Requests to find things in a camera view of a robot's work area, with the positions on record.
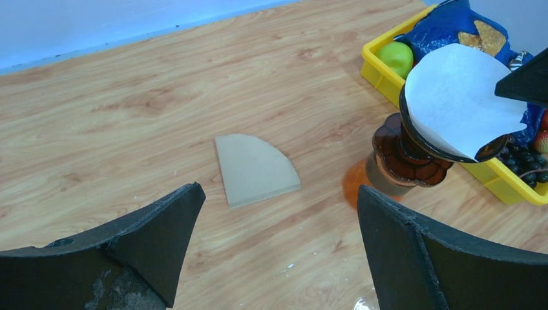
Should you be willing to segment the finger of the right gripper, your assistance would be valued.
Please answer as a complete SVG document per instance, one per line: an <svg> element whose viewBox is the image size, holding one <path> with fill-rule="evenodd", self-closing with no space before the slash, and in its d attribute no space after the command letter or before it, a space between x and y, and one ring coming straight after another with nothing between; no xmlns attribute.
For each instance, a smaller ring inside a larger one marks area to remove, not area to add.
<svg viewBox="0 0 548 310"><path fill-rule="evenodd" d="M495 95L547 107L547 49L534 57L522 51L509 68L511 73L497 82Z"/></svg>

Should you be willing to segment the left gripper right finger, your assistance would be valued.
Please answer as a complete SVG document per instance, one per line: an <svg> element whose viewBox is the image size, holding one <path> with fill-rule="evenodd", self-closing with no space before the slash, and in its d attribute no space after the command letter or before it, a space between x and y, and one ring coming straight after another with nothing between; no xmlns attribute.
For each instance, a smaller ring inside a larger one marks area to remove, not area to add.
<svg viewBox="0 0 548 310"><path fill-rule="evenodd" d="M546 309L547 255L478 238L359 188L381 309Z"/></svg>

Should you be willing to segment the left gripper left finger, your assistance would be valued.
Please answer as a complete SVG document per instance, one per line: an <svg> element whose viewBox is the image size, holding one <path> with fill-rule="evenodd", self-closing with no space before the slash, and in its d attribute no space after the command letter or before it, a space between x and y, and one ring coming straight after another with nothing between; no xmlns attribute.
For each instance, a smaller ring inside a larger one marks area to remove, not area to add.
<svg viewBox="0 0 548 310"><path fill-rule="evenodd" d="M44 247L1 252L2 309L168 309L205 193L184 185Z"/></svg>

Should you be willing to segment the white paper coffee filter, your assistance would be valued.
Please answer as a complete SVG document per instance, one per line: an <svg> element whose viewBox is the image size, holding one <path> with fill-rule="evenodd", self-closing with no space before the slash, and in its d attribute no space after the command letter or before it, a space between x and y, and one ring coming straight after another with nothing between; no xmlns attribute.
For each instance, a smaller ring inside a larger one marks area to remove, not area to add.
<svg viewBox="0 0 548 310"><path fill-rule="evenodd" d="M476 161L480 148L527 127L527 103L494 93L510 73L494 57L457 43L428 53L405 81L413 126L442 151Z"/></svg>

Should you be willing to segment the brown plastic coffee dripper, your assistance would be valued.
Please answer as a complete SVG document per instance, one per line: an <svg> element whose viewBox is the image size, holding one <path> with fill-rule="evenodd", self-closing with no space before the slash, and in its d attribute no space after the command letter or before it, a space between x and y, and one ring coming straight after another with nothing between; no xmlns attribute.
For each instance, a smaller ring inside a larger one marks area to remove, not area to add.
<svg viewBox="0 0 548 310"><path fill-rule="evenodd" d="M412 124L402 88L399 112L389 115L372 136L372 160L400 187L434 187L455 163L483 163L495 158L506 147L509 136L502 135L482 146L471 159L441 150Z"/></svg>

